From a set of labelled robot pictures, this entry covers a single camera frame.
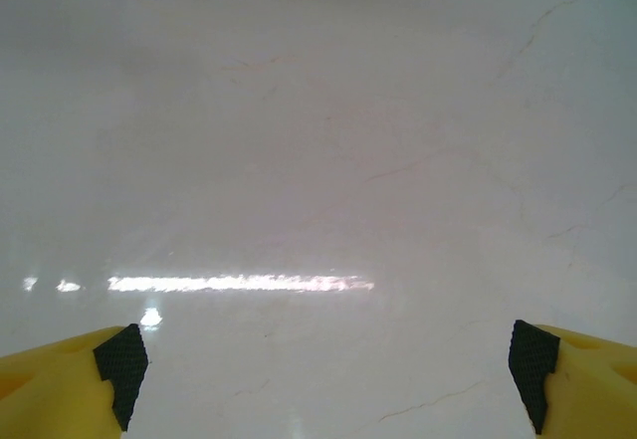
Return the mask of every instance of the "floor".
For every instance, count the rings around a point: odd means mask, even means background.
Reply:
[[[531,438],[515,319],[637,343],[636,13],[3,0],[0,354],[141,323],[130,439]]]

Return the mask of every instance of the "white marble floor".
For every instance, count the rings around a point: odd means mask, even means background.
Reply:
[[[141,322],[129,438],[530,438],[637,343],[637,0],[2,0],[0,354]]]

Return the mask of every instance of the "black rubber pad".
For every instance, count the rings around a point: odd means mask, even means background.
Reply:
[[[122,431],[128,430],[139,387],[148,367],[148,357],[138,325],[129,325],[93,350],[102,381],[114,389],[112,412]]]
[[[517,320],[509,349],[509,370],[535,429],[541,434],[548,404],[544,380],[555,372],[559,337]]]

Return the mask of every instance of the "yellow plastic part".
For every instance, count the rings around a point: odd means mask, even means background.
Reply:
[[[559,336],[555,373],[544,383],[541,439],[636,439],[637,347],[538,325]]]
[[[115,439],[114,391],[93,349],[123,327],[72,337],[0,358],[0,437]]]

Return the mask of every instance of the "shiny floor surface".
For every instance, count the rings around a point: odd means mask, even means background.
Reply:
[[[637,0],[2,0],[0,354],[141,323],[127,437],[520,438],[637,343]]]

